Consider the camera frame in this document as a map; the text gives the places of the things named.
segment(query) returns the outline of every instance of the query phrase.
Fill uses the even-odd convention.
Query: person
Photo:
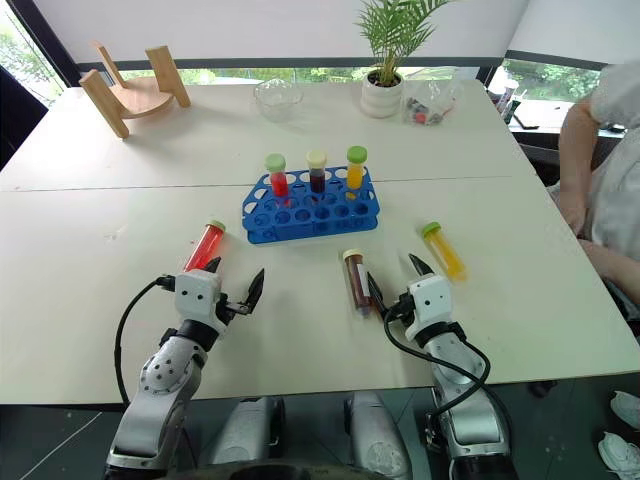
[[[593,174],[601,124],[627,133]],[[560,132],[560,182],[549,189],[598,274],[640,305],[640,61],[602,70],[594,92],[569,110]],[[640,429],[640,398],[616,392],[611,409]],[[604,432],[598,451],[621,480],[640,479],[640,449]]]

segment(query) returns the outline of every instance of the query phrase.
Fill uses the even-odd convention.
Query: test tube cap
[[[367,161],[367,149],[358,145],[347,150],[347,160],[351,163],[364,163]]]
[[[347,250],[342,254],[342,259],[346,260],[347,258],[352,257],[353,255],[360,255],[361,257],[363,256],[360,250],[358,250],[357,248],[352,248],[351,250]]]
[[[264,166],[271,173],[282,172],[286,165],[287,162],[281,153],[270,153],[267,155],[267,158],[264,159]]]
[[[225,224],[219,220],[211,219],[207,222],[207,225],[211,225],[212,227],[218,227],[223,232],[227,231],[227,227],[225,226]]]
[[[327,164],[327,152],[324,150],[310,150],[307,152],[307,163],[310,168],[324,168]]]
[[[440,224],[438,222],[427,223],[422,228],[422,236],[424,237],[427,233],[430,233],[430,232],[436,232],[436,231],[440,230],[441,228],[442,227],[440,226]]]

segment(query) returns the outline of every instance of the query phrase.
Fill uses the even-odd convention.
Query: white wall
[[[502,57],[528,0],[461,0],[415,56]],[[174,58],[369,57],[360,0],[35,0],[77,63],[141,60],[167,44]]]
[[[640,58],[640,0],[530,0],[509,49],[603,63]]]

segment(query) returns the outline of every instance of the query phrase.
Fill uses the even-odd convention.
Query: plastic bag
[[[461,86],[455,81],[407,82],[402,106],[404,121],[437,125],[455,106],[460,94]]]

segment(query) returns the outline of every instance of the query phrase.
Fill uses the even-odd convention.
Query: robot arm
[[[178,445],[191,397],[200,385],[207,352],[224,334],[236,313],[253,312],[264,282],[264,270],[253,280],[242,303],[230,303],[221,292],[216,269],[191,270],[168,287],[176,292],[180,329],[169,329],[160,350],[142,367],[138,390],[113,439],[105,479],[152,479],[166,475]]]
[[[381,315],[402,320],[407,340],[416,342],[423,353],[458,366],[476,378],[482,377],[489,365],[465,344],[462,328],[451,320],[448,281],[435,275],[418,257],[410,255],[410,258],[422,276],[408,285],[407,293],[390,309],[384,306],[380,289],[369,276],[369,289]],[[433,397],[438,409],[455,401],[476,383],[461,372],[437,363],[431,365],[435,379]],[[468,398],[443,411],[435,418],[437,422],[431,421],[430,416],[427,419],[427,441],[438,449],[439,443],[443,444],[453,462],[451,478],[517,480],[510,460],[507,428],[484,390],[477,388]]]

